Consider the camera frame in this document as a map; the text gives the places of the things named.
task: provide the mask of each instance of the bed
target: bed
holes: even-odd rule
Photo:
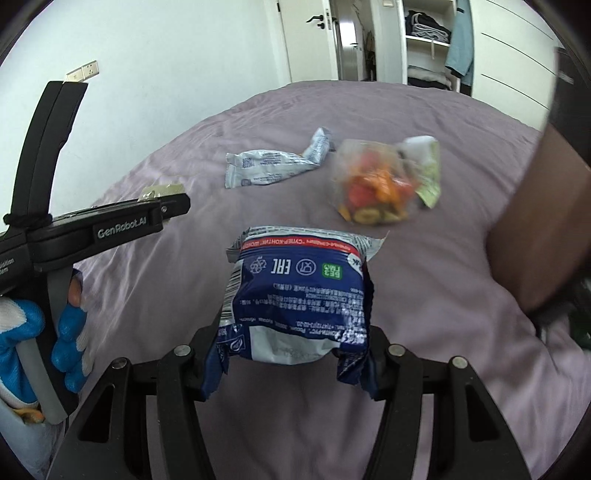
[[[329,205],[331,155],[316,171],[283,183],[227,190],[228,152],[302,152],[317,127],[345,138],[393,144],[432,135],[441,146],[442,194],[431,211],[390,227],[347,224]],[[349,230],[387,240],[369,263],[372,323],[416,355],[465,356],[503,412],[533,478],[569,441],[591,401],[591,357],[565,319],[547,344],[513,297],[493,281],[485,238],[519,183],[539,132],[458,93],[406,85],[303,82],[257,95],[204,120],[137,165],[99,204],[137,196],[155,183],[183,183],[188,215],[159,234],[80,265],[85,274],[95,370],[144,362],[187,343],[222,303],[231,265],[225,248],[253,225]],[[336,381],[327,356],[294,367],[232,360],[230,375],[197,406],[220,479],[359,479],[382,414],[360,388]],[[427,475],[428,397],[414,479]],[[155,418],[155,405],[148,403]],[[154,478],[164,479],[157,427]]]

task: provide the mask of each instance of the shelf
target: shelf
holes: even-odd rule
[[[415,10],[418,12],[433,12],[445,14],[449,9],[453,9],[453,0],[402,0],[404,10]]]
[[[437,48],[449,48],[449,43],[444,43],[437,40],[429,40],[428,38],[422,37],[413,37],[412,35],[407,35],[407,42],[417,42],[416,45],[423,45],[425,48],[429,47],[431,43],[433,43]]]

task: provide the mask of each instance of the hand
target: hand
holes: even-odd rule
[[[66,388],[78,393],[92,370],[86,352],[86,312],[80,308],[82,286],[75,277],[70,283],[68,304],[58,323],[58,340],[51,362],[66,374]],[[11,408],[36,408],[37,398],[18,359],[16,345],[35,338],[45,326],[41,309],[28,300],[0,297],[0,399]]]

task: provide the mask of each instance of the metal bolt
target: metal bolt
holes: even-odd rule
[[[456,368],[466,368],[468,366],[468,360],[462,356],[455,356],[452,360],[452,365]]]
[[[406,349],[402,345],[393,343],[388,347],[388,353],[392,356],[403,356],[406,353]]]
[[[179,345],[174,347],[174,354],[176,356],[187,356],[191,353],[191,347],[188,345]]]
[[[119,370],[123,368],[125,365],[127,365],[127,359],[122,356],[116,358],[111,362],[111,367],[113,367],[115,370]]]

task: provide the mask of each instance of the light switch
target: light switch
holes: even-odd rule
[[[71,71],[70,73],[66,74],[66,81],[67,82],[83,82],[84,80],[88,80],[91,77],[99,74],[99,64],[95,61],[91,61],[86,65],[83,65],[76,70]]]

